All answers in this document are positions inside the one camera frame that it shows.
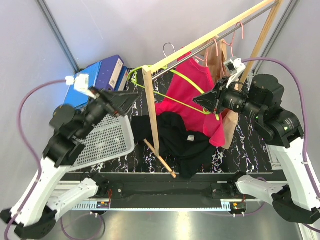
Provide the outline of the neon yellow hanger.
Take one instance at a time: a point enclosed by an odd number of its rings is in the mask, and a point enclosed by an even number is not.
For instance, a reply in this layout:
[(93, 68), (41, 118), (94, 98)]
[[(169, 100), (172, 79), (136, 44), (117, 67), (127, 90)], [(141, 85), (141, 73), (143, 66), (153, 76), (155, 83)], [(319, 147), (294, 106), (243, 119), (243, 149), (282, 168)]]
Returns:
[[(145, 87), (144, 87), (143, 85), (138, 84), (138, 78), (137, 78), (137, 74), (138, 74), (138, 73), (137, 73), (137, 72), (138, 72), (138, 70), (141, 70), (141, 69), (142, 69), (142, 66), (136, 67), (136, 68), (132, 68), (132, 69), (129, 71), (126, 80), (127, 80), (127, 82), (129, 82), (129, 83), (133, 83), (134, 85), (136, 85), (136, 86), (138, 86), (138, 87), (140, 87), (140, 88), (145, 89)], [(191, 86), (193, 86), (193, 87), (194, 87), (196, 90), (198, 90), (201, 94), (204, 94), (204, 93), (205, 93), (195, 82), (193, 82), (193, 81), (192, 81), (191, 79), (189, 79), (187, 76), (183, 75), (182, 73), (180, 73), (180, 72), (178, 72), (178, 71), (176, 71), (176, 70), (172, 70), (172, 69), (171, 69), (171, 70), (169, 70), (169, 71), (170, 71), (171, 73), (173, 73), (173, 74), (181, 77), (181, 78), (182, 78), (183, 80), (185, 80), (186, 82), (188, 82)], [(174, 102), (176, 102), (176, 103), (179, 103), (180, 105), (183, 105), (183, 106), (185, 106), (185, 107), (187, 107), (187, 108), (190, 108), (190, 109), (192, 109), (192, 110), (195, 110), (195, 111), (197, 111), (197, 112), (199, 112), (199, 113), (201, 113), (201, 114), (203, 114), (203, 115), (209, 115), (209, 114), (210, 114), (210, 112), (207, 111), (207, 110), (205, 110), (204, 108), (203, 108), (202, 110), (197, 109), (197, 108), (195, 108), (195, 107), (193, 107), (193, 106), (191, 106), (191, 105), (188, 105), (188, 104), (186, 104), (186, 103), (184, 103), (184, 102), (181, 102), (181, 101), (179, 101), (179, 100), (177, 100), (177, 99), (174, 99), (174, 98), (172, 98), (172, 97), (170, 97), (170, 96), (167, 96), (167, 95), (165, 95), (165, 94), (162, 94), (162, 93), (160, 93), (160, 92), (158, 92), (158, 91), (153, 91), (153, 93), (156, 94), (156, 95), (162, 96), (162, 97), (164, 97), (164, 98), (166, 98), (166, 99), (172, 100), (172, 101), (174, 101)]]

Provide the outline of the red t shirt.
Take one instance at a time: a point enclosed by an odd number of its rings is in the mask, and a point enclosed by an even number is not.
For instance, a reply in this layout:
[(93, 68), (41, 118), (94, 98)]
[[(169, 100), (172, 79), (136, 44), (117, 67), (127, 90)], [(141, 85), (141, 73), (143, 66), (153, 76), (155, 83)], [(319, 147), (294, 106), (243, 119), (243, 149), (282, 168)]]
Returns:
[[(176, 71), (195, 82), (205, 93), (214, 88), (209, 68), (201, 66), (194, 58), (190, 58), (178, 65)], [(201, 93), (175, 74), (166, 95), (199, 110), (203, 109), (200, 105), (193, 102), (193, 98), (201, 95)], [(188, 131), (203, 133), (209, 137), (209, 142), (215, 147), (222, 147), (226, 143), (221, 115), (212, 113), (204, 115), (167, 98), (157, 103), (155, 109), (157, 115), (164, 112), (173, 112), (180, 115)]]

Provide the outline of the black t shirt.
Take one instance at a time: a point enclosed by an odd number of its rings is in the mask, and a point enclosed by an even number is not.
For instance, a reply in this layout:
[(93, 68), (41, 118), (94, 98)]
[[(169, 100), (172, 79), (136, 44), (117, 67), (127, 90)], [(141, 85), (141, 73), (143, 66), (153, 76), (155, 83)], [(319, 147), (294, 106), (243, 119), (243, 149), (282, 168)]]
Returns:
[(159, 155), (174, 157), (182, 178), (192, 178), (213, 160), (217, 148), (209, 137), (198, 131), (188, 131), (180, 115), (164, 112), (157, 116)]

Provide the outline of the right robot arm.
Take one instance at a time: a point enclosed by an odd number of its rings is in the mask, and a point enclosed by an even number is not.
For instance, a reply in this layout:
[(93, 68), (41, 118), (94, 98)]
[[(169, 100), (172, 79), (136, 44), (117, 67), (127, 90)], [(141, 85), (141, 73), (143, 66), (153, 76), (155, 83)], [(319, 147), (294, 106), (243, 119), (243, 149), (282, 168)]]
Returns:
[(239, 172), (228, 180), (232, 198), (255, 197), (271, 206), (284, 220), (305, 225), (320, 219), (320, 200), (313, 189), (303, 160), (305, 133), (298, 117), (281, 107), (285, 91), (276, 77), (258, 74), (249, 91), (233, 88), (229, 78), (220, 79), (215, 87), (193, 99), (212, 114), (232, 110), (251, 119), (252, 127), (270, 147), (282, 167), (287, 184), (279, 186)]

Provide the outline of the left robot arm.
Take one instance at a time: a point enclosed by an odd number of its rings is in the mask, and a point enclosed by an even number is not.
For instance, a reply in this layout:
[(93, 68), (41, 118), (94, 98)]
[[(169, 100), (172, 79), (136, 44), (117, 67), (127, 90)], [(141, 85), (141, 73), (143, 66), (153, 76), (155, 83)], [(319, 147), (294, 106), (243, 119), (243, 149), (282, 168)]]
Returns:
[(94, 87), (89, 91), (93, 99), (82, 110), (63, 104), (54, 111), (49, 122), (54, 134), (43, 151), (35, 178), (20, 201), (0, 213), (8, 227), (16, 226), (14, 232), (21, 239), (42, 239), (75, 205), (87, 198), (103, 198), (108, 194), (108, 180), (99, 173), (90, 173), (58, 199), (50, 199), (59, 181), (85, 149), (81, 140), (107, 115), (125, 117), (139, 97), (137, 93)]

